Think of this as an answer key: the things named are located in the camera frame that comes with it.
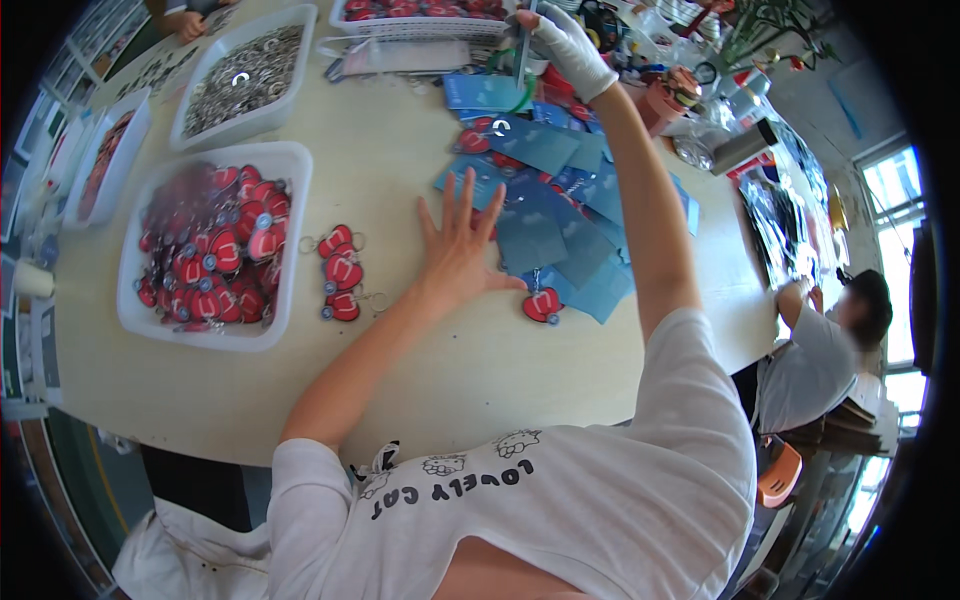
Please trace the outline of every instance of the white t-shirt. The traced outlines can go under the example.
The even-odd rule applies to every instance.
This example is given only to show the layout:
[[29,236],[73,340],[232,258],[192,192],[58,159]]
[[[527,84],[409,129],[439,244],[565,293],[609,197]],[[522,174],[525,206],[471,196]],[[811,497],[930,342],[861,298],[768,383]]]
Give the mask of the white t-shirt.
[[779,433],[836,408],[856,381],[853,340],[827,317],[804,304],[790,335],[772,361],[756,367],[756,429]]
[[284,442],[270,597],[427,600],[476,536],[601,600],[715,598],[753,520],[756,457],[711,337],[701,311],[663,320],[629,426],[522,429],[353,491],[329,448]]

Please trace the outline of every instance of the table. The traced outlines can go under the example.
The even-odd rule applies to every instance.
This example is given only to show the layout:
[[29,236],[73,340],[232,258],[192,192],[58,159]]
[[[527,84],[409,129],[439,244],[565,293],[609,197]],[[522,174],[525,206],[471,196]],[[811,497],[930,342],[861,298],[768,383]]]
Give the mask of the table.
[[[340,35],[326,24],[331,0],[318,4],[315,38]],[[227,30],[281,8],[284,3],[247,0]],[[194,43],[202,52],[214,39]],[[147,55],[98,90],[93,106],[111,104]],[[302,233],[320,235],[340,223],[366,233],[366,289],[396,299],[422,261],[416,197],[425,196],[439,217],[441,197],[431,185],[451,160],[448,148],[460,125],[439,89],[421,96],[407,86],[331,85],[324,69],[323,57],[312,52],[290,120],[251,141],[294,140],[310,150],[314,172]],[[143,444],[268,466],[291,406],[371,324],[373,312],[349,324],[321,321],[320,259],[305,255],[296,267],[290,324],[267,351],[192,348],[121,327],[117,267],[131,205],[151,169],[175,158],[168,139],[179,96],[161,103],[165,94],[151,103],[153,126],[112,221],[60,236],[55,275],[62,409]],[[727,178],[662,155],[701,205],[697,278],[719,359],[733,372],[769,351],[776,336],[772,294],[741,225],[742,201]],[[800,189],[805,180],[799,171],[794,182],[809,193]],[[489,254],[494,264],[493,244]],[[606,325],[570,309],[556,328],[526,319],[523,297],[488,294],[430,332],[384,379],[342,447],[344,463],[368,464],[390,440],[399,439],[401,458],[410,458],[470,448],[521,426],[631,417],[643,365],[635,297],[624,299]]]

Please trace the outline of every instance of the gloved hand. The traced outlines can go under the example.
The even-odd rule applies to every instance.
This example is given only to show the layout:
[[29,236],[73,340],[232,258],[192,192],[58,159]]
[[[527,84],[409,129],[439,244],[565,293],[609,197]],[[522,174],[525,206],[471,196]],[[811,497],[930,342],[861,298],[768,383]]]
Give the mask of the gloved hand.
[[541,2],[537,12],[517,11],[516,21],[531,32],[530,47],[557,67],[584,102],[593,100],[619,79],[580,24],[559,7]]

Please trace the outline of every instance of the white plastic tray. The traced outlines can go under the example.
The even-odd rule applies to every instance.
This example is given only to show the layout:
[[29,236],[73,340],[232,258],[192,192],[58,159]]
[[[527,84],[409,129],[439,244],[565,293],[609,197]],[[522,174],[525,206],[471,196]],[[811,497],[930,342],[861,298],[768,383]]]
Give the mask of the white plastic tray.
[[[507,24],[503,21],[471,19],[461,16],[402,16],[397,18],[345,21],[347,0],[336,0],[330,11],[332,27],[348,36],[376,36],[381,41],[405,39],[461,39],[493,46],[503,37]],[[504,2],[507,13],[512,13],[510,2]]]
[[[150,116],[149,99],[149,85],[130,94],[110,107],[103,120],[100,121],[100,125],[90,136],[89,145],[86,147],[84,158],[80,162],[80,168],[77,169],[77,177],[73,179],[73,185],[70,186],[70,195],[67,197],[66,206],[63,209],[63,226],[65,228],[83,229],[91,224],[109,221],[110,217],[113,216],[113,211],[120,200],[120,192],[123,191],[124,183],[127,182],[127,175],[130,174],[130,168],[133,166],[136,153],[140,150],[140,144],[143,143],[143,138],[147,136],[147,131],[153,123]],[[97,191],[97,199],[93,203],[93,210],[90,211],[89,218],[83,221],[77,216],[77,208],[80,206],[80,199],[84,195],[86,180],[90,177],[90,172],[93,171],[93,163],[97,160],[100,143],[104,140],[107,131],[130,110],[135,110],[135,113],[113,152],[113,157],[107,166],[107,172],[104,173],[104,180]]]
[[[161,324],[156,310],[145,306],[133,290],[133,281],[143,276],[143,270],[150,259],[146,253],[140,251],[138,245],[142,233],[140,211],[150,203],[157,187],[170,179],[181,166],[194,160],[207,160],[217,165],[251,164],[260,171],[264,179],[286,179],[291,182],[290,221],[287,243],[283,246],[283,269],[280,271],[280,284],[276,291],[276,315],[273,323],[267,327],[263,326],[263,322],[228,324],[213,331],[177,333],[174,328],[178,324]],[[294,272],[297,269],[297,240],[300,239],[300,224],[312,174],[313,157],[309,150],[297,142],[262,142],[210,150],[185,156],[154,170],[133,206],[120,256],[117,314],[124,329],[157,340],[218,350],[259,352],[276,344],[290,320]]]
[[[200,57],[200,60],[197,62],[197,67],[190,77],[190,82],[183,92],[180,107],[177,108],[177,116],[174,117],[173,129],[170,130],[170,148],[173,149],[174,152],[223,148],[230,144],[235,144],[240,140],[247,139],[252,135],[275,130],[286,123],[287,119],[290,118],[290,113],[293,111],[294,97],[297,95],[297,92],[300,90],[300,85],[303,83],[303,75],[306,71],[306,58],[310,53],[313,28],[316,21],[317,7],[312,4],[301,4],[283,11],[261,16],[213,42],[213,44],[206,49],[204,55]],[[287,27],[289,25],[302,25],[303,38],[300,41],[300,49],[294,61],[293,80],[290,82],[290,88],[287,89],[286,93],[265,107],[251,110],[238,117],[224,121],[220,125],[211,127],[205,132],[197,133],[193,137],[184,137],[183,121],[186,118],[187,107],[190,105],[193,88],[204,79],[210,67],[213,66],[213,63],[223,58],[234,47],[263,36],[278,27]]]

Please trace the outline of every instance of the hand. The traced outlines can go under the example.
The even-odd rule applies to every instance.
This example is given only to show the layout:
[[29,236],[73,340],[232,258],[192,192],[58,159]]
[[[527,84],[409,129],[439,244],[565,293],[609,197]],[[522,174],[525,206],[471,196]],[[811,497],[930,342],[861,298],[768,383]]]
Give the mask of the hand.
[[204,16],[199,12],[183,11],[172,16],[175,17],[173,27],[181,44],[188,44],[206,33]]
[[519,277],[496,273],[484,262],[484,249],[496,225],[507,188],[500,183],[493,199],[484,209],[476,231],[470,228],[473,211],[473,183],[476,172],[467,168],[460,201],[454,205],[456,178],[446,174],[444,182],[444,216],[439,230],[434,226],[420,197],[417,211],[426,244],[426,262],[415,287],[419,287],[433,308],[441,314],[458,308],[490,290],[526,290]]
[[824,292],[820,289],[820,286],[814,285],[806,296],[813,302],[813,307],[817,312],[821,315],[824,314]]
[[584,102],[589,103],[619,79],[580,24],[559,7],[542,2],[537,12],[517,11],[516,21],[533,36],[531,47],[550,59]]

